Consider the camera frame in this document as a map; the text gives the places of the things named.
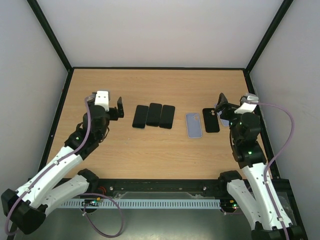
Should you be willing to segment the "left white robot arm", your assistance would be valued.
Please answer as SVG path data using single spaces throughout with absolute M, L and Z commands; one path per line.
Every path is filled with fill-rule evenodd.
M 10 222 L 28 235 L 37 230 L 53 210 L 76 196 L 105 197 L 97 193 L 99 178 L 89 169 L 80 170 L 63 184 L 60 181 L 105 140 L 110 131 L 110 121 L 124 117 L 122 99 L 117 100 L 116 107 L 109 107 L 109 101 L 104 91 L 86 97 L 86 113 L 82 122 L 56 156 L 25 184 L 2 193 L 0 199 L 6 216 L 4 230 L 8 236 L 16 234 L 9 231 Z

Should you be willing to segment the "black phone case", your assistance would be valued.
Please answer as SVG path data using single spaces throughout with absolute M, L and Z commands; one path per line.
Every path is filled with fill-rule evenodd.
M 205 131 L 207 133 L 218 133 L 220 131 L 220 126 L 215 108 L 203 108 L 202 114 Z

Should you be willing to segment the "lilac phone case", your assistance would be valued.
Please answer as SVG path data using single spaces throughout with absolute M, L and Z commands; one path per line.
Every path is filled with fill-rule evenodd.
M 221 121 L 221 124 L 222 124 L 224 127 L 229 127 L 229 121 L 226 120 L 226 119 L 223 119 L 223 118 L 221 117 L 222 111 L 218 112 L 217 115 L 218 115 L 218 118 L 219 118 L 220 121 Z

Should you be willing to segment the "black bare phone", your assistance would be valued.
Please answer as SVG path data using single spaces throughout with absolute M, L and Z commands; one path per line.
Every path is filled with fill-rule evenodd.
M 136 129 L 144 129 L 146 126 L 149 107 L 147 105 L 137 105 L 132 127 Z

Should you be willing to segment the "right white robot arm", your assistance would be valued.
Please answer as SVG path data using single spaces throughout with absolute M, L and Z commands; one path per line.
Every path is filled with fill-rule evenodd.
M 251 227 L 253 240 L 301 240 L 303 230 L 293 224 L 282 206 L 269 174 L 272 163 L 258 143 L 261 119 L 254 113 L 258 105 L 259 98 L 254 94 L 243 95 L 240 105 L 219 94 L 215 111 L 229 122 L 232 155 L 251 188 L 238 171 L 231 170 L 220 174 L 218 191 L 236 201 Z

